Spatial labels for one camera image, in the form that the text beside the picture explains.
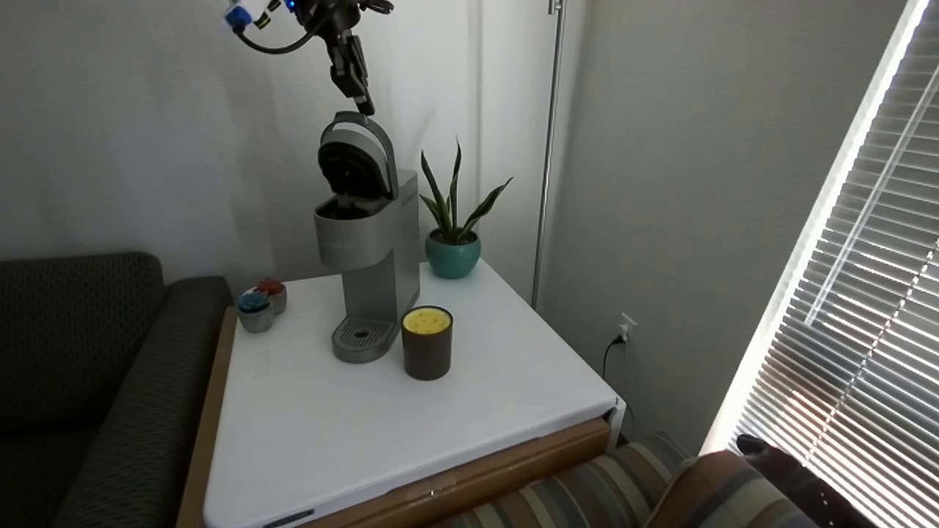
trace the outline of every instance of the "single-serve coffee machine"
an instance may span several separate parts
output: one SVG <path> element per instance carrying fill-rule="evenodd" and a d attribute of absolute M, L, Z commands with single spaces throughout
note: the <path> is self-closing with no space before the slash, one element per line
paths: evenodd
<path fill-rule="evenodd" d="M 320 138 L 333 198 L 317 208 L 320 261 L 342 273 L 346 321 L 330 350 L 346 364 L 380 358 L 420 295 L 417 176 L 399 174 L 386 132 L 339 111 Z"/>

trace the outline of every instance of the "window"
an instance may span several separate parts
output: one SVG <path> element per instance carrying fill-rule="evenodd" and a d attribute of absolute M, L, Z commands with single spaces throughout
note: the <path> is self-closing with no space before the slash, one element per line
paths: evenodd
<path fill-rule="evenodd" d="M 939 0 L 908 0 L 703 452 L 740 433 L 939 525 Z"/>

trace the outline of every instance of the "gray couch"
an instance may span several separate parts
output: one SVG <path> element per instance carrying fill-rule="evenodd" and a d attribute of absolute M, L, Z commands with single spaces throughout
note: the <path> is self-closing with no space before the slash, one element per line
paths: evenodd
<path fill-rule="evenodd" d="M 6 261 L 0 301 L 0 525 L 172 525 L 225 283 Z"/>

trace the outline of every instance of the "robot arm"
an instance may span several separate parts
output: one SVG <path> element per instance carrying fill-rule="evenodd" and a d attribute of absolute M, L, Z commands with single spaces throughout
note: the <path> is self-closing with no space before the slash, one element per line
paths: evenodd
<path fill-rule="evenodd" d="M 354 100 L 360 114 L 374 114 L 360 42 L 351 37 L 351 26 L 360 22 L 363 10 L 386 15 L 393 10 L 390 0 L 283 0 L 305 37 L 289 48 L 258 48 L 242 31 L 264 31 L 278 6 L 278 0 L 231 0 L 225 22 L 242 44 L 260 54 L 289 54 L 320 37 L 330 60 L 330 82 Z"/>

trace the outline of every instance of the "electrical outlet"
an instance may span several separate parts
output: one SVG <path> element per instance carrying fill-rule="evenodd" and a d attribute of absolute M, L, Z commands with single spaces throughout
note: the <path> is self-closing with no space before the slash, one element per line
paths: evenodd
<path fill-rule="evenodd" d="M 633 317 L 627 317 L 624 312 L 619 312 L 619 339 L 622 345 L 627 345 L 633 339 L 633 328 L 638 327 Z"/>

